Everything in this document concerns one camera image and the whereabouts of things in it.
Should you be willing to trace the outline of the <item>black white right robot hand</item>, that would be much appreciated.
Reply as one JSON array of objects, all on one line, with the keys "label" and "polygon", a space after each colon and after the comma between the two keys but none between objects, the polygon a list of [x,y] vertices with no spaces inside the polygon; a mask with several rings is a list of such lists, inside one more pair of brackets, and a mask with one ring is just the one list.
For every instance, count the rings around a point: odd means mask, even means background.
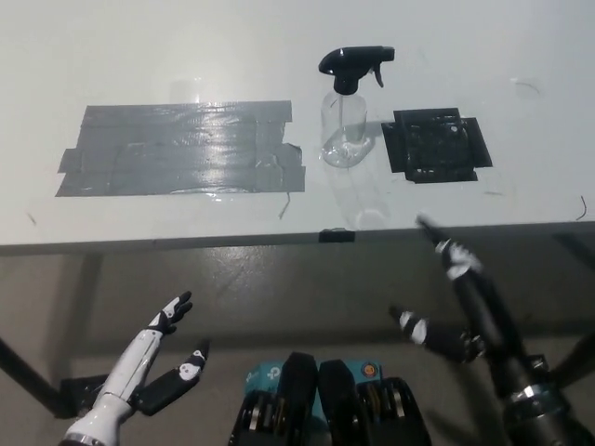
[{"label": "black white right robot hand", "polygon": [[416,223],[440,258],[468,327],[450,329],[392,305],[389,314],[401,332],[412,343],[456,363],[485,358],[496,394],[502,400],[560,399],[560,386],[552,374],[535,366],[482,261],[427,218],[419,216]]}]

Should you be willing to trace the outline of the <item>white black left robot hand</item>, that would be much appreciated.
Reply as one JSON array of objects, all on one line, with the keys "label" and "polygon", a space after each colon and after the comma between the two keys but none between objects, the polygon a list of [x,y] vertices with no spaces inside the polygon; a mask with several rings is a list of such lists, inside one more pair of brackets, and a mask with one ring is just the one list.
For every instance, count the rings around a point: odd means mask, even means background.
[{"label": "white black left robot hand", "polygon": [[210,341],[203,339],[180,365],[148,384],[146,378],[164,338],[192,309],[192,293],[169,301],[128,344],[102,385],[91,409],[66,431],[62,445],[118,445],[120,430],[134,413],[153,416],[198,384]]}]

